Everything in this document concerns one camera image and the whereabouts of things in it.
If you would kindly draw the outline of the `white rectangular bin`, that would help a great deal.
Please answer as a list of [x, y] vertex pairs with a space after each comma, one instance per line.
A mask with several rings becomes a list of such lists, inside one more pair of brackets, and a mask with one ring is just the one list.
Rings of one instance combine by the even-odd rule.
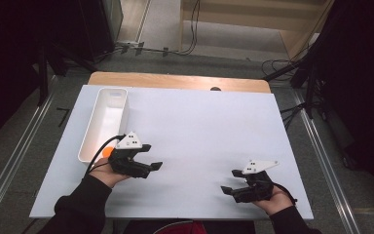
[[88, 164], [101, 145], [111, 137], [126, 132], [129, 103], [128, 92], [120, 88], [101, 88], [93, 105], [78, 159]]

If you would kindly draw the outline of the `metal floor rail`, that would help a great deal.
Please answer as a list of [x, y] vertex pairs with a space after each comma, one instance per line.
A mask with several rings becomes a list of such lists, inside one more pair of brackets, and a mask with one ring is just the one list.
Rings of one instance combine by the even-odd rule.
[[288, 130], [314, 220], [323, 234], [361, 234], [315, 120], [302, 107]]
[[59, 79], [56, 75], [51, 78], [49, 95], [46, 97], [42, 105], [35, 109], [30, 121], [28, 122], [28, 125], [21, 135], [20, 140], [18, 141], [14, 151], [12, 152], [8, 162], [0, 174], [0, 203], [3, 200], [15, 174], [17, 173], [30, 143], [34, 139], [45, 115], [49, 110], [49, 107], [54, 99], [54, 93], [58, 86], [58, 81]]

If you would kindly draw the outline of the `person's right hand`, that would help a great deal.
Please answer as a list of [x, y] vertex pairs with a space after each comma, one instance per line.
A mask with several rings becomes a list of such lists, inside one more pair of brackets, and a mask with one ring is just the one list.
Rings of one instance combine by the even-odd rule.
[[274, 215], [293, 205], [288, 195], [276, 186], [273, 187], [272, 197], [269, 200], [254, 201], [253, 204], [267, 215]]

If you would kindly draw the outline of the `person's black and red clothing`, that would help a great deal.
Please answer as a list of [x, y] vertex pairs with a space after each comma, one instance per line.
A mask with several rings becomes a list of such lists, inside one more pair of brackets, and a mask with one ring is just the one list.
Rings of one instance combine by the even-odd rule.
[[256, 234], [252, 221], [137, 220], [123, 234]]

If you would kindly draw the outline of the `white table board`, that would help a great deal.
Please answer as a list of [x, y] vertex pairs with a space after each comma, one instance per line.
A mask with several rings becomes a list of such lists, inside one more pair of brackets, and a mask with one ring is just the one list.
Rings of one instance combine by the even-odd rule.
[[272, 181], [286, 187], [305, 219], [313, 212], [274, 95], [130, 88], [127, 128], [150, 145], [137, 160], [161, 168], [113, 189], [106, 214], [113, 218], [263, 219], [251, 204], [236, 203], [225, 186], [251, 160], [271, 160]]

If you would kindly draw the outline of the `black metal stand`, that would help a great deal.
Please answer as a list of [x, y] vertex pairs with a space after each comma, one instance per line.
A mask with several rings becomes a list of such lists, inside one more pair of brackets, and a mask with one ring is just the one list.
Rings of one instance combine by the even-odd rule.
[[40, 91], [38, 106], [42, 106], [49, 96], [48, 66], [51, 67], [55, 74], [66, 74], [67, 68], [63, 58], [71, 59], [89, 72], [96, 72], [94, 65], [68, 51], [61, 45], [46, 41], [42, 42], [38, 49], [38, 77]]
[[317, 81], [317, 67], [315, 64], [314, 57], [310, 54], [306, 54], [296, 61], [290, 61], [288, 65], [279, 70], [267, 74], [263, 77], [263, 80], [270, 82], [285, 73], [295, 70], [294, 75], [290, 79], [290, 86], [293, 89], [299, 89], [303, 84], [307, 84], [306, 97], [304, 102], [305, 111], [310, 119], [313, 118], [312, 109], [314, 108], [314, 92]]

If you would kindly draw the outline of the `wooden table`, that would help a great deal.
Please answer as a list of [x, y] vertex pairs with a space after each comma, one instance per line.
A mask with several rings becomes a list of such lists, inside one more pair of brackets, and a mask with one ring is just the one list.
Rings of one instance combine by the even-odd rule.
[[227, 92], [271, 92], [264, 80], [205, 77], [190, 75], [153, 74], [136, 72], [94, 72], [89, 85], [206, 90], [218, 88]]

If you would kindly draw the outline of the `wooden steps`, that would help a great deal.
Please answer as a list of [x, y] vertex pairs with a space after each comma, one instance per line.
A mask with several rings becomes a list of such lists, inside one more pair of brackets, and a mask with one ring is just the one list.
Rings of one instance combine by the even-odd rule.
[[276, 29], [292, 60], [320, 33], [335, 0], [200, 0], [199, 21]]

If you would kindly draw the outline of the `person's left hand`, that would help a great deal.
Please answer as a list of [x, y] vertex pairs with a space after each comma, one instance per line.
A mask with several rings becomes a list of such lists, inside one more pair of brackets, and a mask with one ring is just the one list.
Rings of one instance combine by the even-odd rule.
[[129, 178], [128, 175], [116, 174], [106, 158], [99, 159], [90, 169], [89, 175], [97, 178], [110, 188]]

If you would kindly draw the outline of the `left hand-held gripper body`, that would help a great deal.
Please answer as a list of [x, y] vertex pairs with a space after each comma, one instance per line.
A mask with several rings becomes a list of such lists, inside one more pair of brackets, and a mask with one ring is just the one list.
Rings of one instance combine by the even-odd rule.
[[108, 157], [112, 170], [120, 175], [147, 178], [150, 174], [149, 165], [134, 160], [136, 154], [140, 153], [137, 149], [141, 148], [142, 144], [135, 132], [121, 136]]

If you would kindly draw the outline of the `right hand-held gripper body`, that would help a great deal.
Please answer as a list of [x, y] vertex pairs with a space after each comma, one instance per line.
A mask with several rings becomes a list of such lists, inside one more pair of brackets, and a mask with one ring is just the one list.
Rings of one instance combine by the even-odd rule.
[[266, 171], [279, 164], [278, 161], [250, 160], [241, 170], [247, 187], [237, 189], [233, 196], [237, 203], [269, 200], [272, 197], [273, 182]]

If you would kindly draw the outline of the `black curtain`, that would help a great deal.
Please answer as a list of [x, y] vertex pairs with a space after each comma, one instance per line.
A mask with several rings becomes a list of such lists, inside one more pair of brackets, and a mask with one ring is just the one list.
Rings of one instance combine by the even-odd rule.
[[115, 49], [123, 17], [121, 0], [0, 0], [0, 129], [39, 90], [42, 42], [94, 65]]
[[310, 52], [345, 155], [374, 176], [374, 0], [335, 0]]

